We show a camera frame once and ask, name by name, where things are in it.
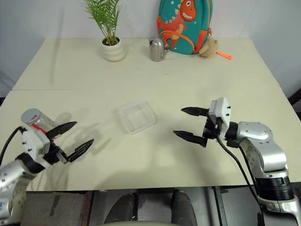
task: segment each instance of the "white wall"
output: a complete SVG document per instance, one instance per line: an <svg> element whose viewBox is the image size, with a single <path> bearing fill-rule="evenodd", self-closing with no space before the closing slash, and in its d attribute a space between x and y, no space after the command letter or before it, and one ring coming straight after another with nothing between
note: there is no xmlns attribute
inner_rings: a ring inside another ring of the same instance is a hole
<svg viewBox="0 0 301 226"><path fill-rule="evenodd" d="M250 36L284 93L301 87L300 0L213 1L216 37ZM159 2L120 0L118 36L155 37ZM81 0L0 0L0 7L0 69L14 80L44 38L101 37Z"/></svg>

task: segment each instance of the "silver kettle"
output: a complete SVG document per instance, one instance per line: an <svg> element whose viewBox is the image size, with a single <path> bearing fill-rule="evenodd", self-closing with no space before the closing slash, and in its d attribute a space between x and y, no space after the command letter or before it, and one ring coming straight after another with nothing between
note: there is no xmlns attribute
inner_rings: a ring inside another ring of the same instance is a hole
<svg viewBox="0 0 301 226"><path fill-rule="evenodd" d="M159 37L152 40L149 39L149 45L151 51L150 58L156 62L164 60L166 53L169 51L165 51L164 41Z"/></svg>

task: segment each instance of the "stuffed toy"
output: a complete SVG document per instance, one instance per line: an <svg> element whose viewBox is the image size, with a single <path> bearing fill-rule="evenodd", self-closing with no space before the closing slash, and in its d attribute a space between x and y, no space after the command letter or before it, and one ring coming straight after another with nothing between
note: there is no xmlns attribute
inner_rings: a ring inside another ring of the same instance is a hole
<svg viewBox="0 0 301 226"><path fill-rule="evenodd" d="M216 39L208 37L202 48L199 50L201 57L211 58L215 56L218 49L218 41Z"/></svg>

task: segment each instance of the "orange tag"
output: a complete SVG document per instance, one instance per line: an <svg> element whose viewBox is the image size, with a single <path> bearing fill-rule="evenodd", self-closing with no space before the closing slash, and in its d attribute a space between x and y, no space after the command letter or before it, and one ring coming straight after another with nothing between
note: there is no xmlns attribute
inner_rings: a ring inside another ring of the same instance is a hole
<svg viewBox="0 0 301 226"><path fill-rule="evenodd" d="M224 57L224 58L227 58L228 60L232 60L232 59L233 59L233 56L228 55L228 54L225 54L225 53L223 53L223 52L221 52L221 51L216 51L216 53L217 53L218 55Z"/></svg>

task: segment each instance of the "white flower pot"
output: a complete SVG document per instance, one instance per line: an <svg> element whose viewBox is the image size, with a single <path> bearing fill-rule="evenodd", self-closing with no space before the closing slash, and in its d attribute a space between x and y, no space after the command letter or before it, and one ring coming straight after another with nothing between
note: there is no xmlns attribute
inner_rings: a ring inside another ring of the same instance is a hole
<svg viewBox="0 0 301 226"><path fill-rule="evenodd" d="M122 60L126 56L126 53L123 49L121 40L119 38L118 38L118 40L119 40L119 42L114 46L107 46L107 45L104 45L102 42L103 55L106 60L112 61L112 62L117 62L117 61Z"/></svg>

